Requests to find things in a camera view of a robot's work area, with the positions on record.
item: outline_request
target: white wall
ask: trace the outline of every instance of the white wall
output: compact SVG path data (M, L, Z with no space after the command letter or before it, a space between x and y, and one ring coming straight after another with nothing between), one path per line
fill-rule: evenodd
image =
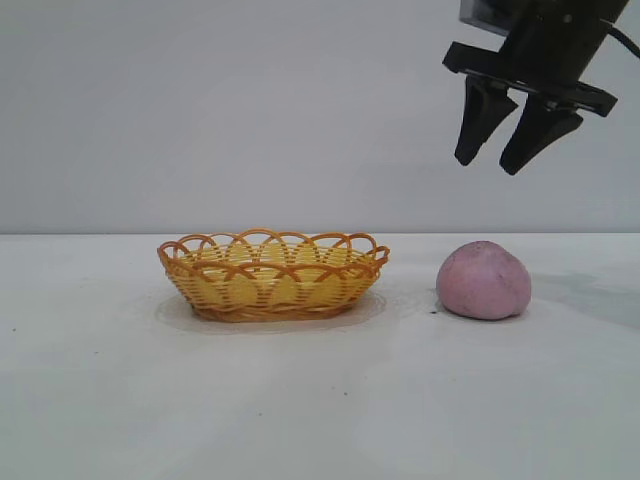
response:
M514 115L453 158L454 0L4 0L0 231L640 231L640 62L621 99L511 178ZM620 26L640 38L640 3Z

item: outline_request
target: black cable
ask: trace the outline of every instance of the black cable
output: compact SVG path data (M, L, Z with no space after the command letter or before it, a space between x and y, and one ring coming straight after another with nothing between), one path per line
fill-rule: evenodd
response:
M607 22L606 20L602 20L609 26L609 35L618 40L624 47L627 48L633 55L640 58L640 47L633 43L629 37L627 37L624 33L618 30L611 22Z

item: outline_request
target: wicker basket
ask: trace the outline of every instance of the wicker basket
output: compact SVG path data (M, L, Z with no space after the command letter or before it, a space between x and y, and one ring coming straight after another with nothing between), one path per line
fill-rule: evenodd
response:
M365 248L356 250L360 243ZM380 276L389 249L367 234L248 230L189 235L158 255L195 312L224 322L333 317Z

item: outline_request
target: pink clay ball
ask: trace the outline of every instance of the pink clay ball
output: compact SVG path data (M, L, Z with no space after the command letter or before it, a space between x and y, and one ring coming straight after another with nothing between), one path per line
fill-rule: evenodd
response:
M478 320L520 315L531 302L531 277L525 266L487 241L463 245L449 255L436 288L447 310Z

